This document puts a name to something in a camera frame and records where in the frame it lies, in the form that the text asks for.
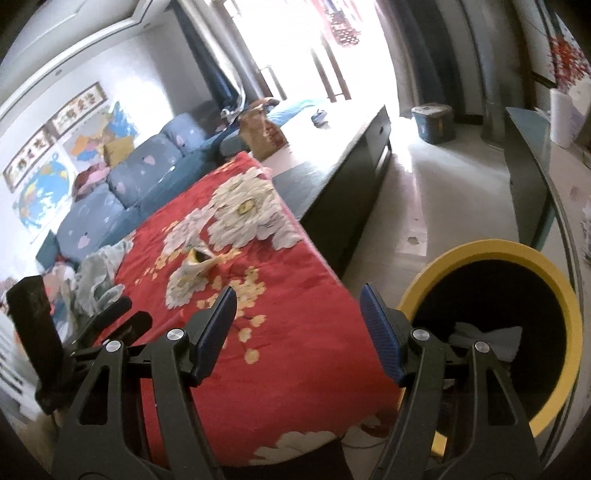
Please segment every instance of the brown paper bag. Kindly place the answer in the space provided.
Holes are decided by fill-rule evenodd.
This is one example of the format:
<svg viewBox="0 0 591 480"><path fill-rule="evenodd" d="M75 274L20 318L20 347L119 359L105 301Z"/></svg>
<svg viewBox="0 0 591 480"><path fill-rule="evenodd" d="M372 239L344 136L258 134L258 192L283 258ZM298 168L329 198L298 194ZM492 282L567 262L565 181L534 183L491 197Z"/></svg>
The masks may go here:
<svg viewBox="0 0 591 480"><path fill-rule="evenodd" d="M287 139L276 124L267 118L262 105L247 110L239 118L240 136L259 161L269 158L273 153L287 145Z"/></svg>

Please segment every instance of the dark blue curtain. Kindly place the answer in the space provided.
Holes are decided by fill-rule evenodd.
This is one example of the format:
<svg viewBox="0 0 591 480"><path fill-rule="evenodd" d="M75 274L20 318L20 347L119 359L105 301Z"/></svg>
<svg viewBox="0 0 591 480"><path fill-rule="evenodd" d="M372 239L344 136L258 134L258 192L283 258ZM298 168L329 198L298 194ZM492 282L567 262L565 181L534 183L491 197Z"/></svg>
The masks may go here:
<svg viewBox="0 0 591 480"><path fill-rule="evenodd" d="M216 59L206 47L201 35L193 27L183 7L176 0L173 0L171 5L174 14L177 16L178 23L183 30L183 35L193 53L193 58L195 58L201 74L207 83L207 87L212 94L213 100L217 103L220 110L224 108L230 111L235 110L239 97L236 87L230 82Z"/></svg>
<svg viewBox="0 0 591 480"><path fill-rule="evenodd" d="M421 103L437 102L465 113L460 70L435 0L379 0L396 14L413 61Z"/></svg>

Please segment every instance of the blue gripper pad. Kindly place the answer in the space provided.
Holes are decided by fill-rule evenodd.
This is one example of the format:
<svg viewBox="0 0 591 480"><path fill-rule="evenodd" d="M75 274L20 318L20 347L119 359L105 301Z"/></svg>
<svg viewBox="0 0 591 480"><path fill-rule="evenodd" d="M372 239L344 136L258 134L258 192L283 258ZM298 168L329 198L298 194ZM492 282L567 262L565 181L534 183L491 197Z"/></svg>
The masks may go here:
<svg viewBox="0 0 591 480"><path fill-rule="evenodd" d="M223 343L228 336L228 330L234 322L236 306L236 292L226 287L211 308L212 316L195 349L197 353L195 376L198 383L212 374Z"/></svg>
<svg viewBox="0 0 591 480"><path fill-rule="evenodd" d="M402 344L388 318L389 309L379 294L367 284L361 289L359 306L384 372L400 385L406 377L402 367Z"/></svg>

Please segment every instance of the yellow pillow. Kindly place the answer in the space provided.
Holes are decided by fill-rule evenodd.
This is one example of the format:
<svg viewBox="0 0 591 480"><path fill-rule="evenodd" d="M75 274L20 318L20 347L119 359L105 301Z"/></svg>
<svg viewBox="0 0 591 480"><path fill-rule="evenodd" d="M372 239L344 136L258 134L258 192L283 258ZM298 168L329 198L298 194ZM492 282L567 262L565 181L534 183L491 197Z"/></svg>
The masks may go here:
<svg viewBox="0 0 591 480"><path fill-rule="evenodd" d="M118 138L105 144L105 161L111 168L124 161L134 150L134 138L132 136Z"/></svg>

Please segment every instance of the yellow trash can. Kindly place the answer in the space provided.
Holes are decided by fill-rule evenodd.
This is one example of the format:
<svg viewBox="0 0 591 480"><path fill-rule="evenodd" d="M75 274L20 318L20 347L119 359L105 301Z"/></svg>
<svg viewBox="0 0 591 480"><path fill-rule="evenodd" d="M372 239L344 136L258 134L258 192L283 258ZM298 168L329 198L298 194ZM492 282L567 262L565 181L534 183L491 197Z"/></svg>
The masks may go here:
<svg viewBox="0 0 591 480"><path fill-rule="evenodd" d="M537 250L497 239L461 245L429 264L397 309L444 342L455 322L483 332L521 326L511 379L534 437L573 388L583 346L579 302L564 274ZM445 433L433 443L440 456Z"/></svg>

